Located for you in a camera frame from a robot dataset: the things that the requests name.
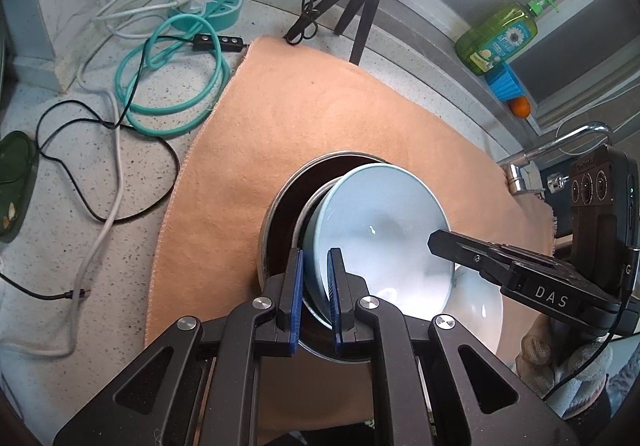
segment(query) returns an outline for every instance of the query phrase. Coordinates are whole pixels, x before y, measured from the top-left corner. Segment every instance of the metal screw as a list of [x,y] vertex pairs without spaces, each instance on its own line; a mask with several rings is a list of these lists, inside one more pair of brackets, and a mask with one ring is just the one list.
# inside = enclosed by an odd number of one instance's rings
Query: metal screw
[[456,321],[448,314],[441,314],[436,317],[436,325],[442,330],[448,331],[456,325]]
[[193,316],[184,316],[178,320],[178,328],[181,331],[190,331],[195,328],[198,321]]
[[251,302],[251,305],[254,306],[254,309],[268,309],[271,307],[271,300],[267,296],[259,296]]
[[360,305],[366,309],[375,309],[380,305],[380,300],[374,296],[365,296],[360,298]]

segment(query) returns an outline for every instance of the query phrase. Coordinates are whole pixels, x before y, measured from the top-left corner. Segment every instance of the stainless steel pot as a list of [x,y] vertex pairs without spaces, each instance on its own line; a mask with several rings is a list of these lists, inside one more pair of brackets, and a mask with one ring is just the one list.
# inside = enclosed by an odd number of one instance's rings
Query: stainless steel pot
[[[272,274],[284,272],[293,245],[302,245],[308,219],[337,179],[364,164],[385,162],[366,153],[340,151],[305,164],[284,184],[267,209],[258,239],[258,280],[264,287]],[[300,323],[300,344],[309,352],[333,362],[344,362],[334,350],[328,322],[316,310],[306,289]],[[354,362],[366,362],[362,357]]]

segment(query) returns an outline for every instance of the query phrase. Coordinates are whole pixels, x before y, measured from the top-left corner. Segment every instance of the camera lens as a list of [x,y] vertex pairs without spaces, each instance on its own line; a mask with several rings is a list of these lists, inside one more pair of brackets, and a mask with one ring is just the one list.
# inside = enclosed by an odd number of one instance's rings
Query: camera lens
[[591,175],[585,173],[582,176],[582,182],[580,183],[582,201],[585,204],[591,203],[591,198],[593,196],[593,182],[591,181]]
[[607,196],[607,175],[602,170],[598,172],[596,177],[596,195],[601,201]]
[[580,186],[578,185],[578,181],[573,181],[571,183],[571,200],[575,204],[580,197]]

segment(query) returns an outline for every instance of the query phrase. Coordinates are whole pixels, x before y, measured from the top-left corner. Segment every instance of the tripod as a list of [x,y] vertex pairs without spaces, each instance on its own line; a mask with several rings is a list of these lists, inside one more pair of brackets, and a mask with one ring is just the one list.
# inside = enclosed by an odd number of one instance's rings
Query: tripod
[[[323,13],[327,12],[332,6],[336,5],[340,0],[322,0],[318,6],[309,11],[303,11],[300,18],[289,29],[284,36],[287,42],[291,43],[297,37],[304,37],[305,29],[316,22],[316,19]],[[355,15],[362,9],[360,16],[360,24],[358,25],[358,32],[353,41],[353,48],[351,49],[351,57],[349,62],[353,64],[359,64],[362,52],[364,51],[364,45],[369,37],[369,31],[373,25],[373,18],[376,16],[378,10],[378,4],[380,0],[349,0],[347,6],[340,16],[337,25],[335,26],[334,33],[338,36],[343,34],[345,29],[349,26],[349,23],[353,20]]]

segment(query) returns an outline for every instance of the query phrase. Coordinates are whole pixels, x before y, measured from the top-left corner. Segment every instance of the teal power strip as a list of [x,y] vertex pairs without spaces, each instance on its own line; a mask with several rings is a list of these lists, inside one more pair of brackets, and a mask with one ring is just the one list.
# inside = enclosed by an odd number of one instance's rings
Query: teal power strip
[[[242,0],[193,0],[181,8],[169,10],[169,16],[178,14],[194,14],[205,19],[216,32],[232,27],[240,17]],[[196,22],[190,19],[183,19],[174,22],[173,26],[182,31],[188,32]]]

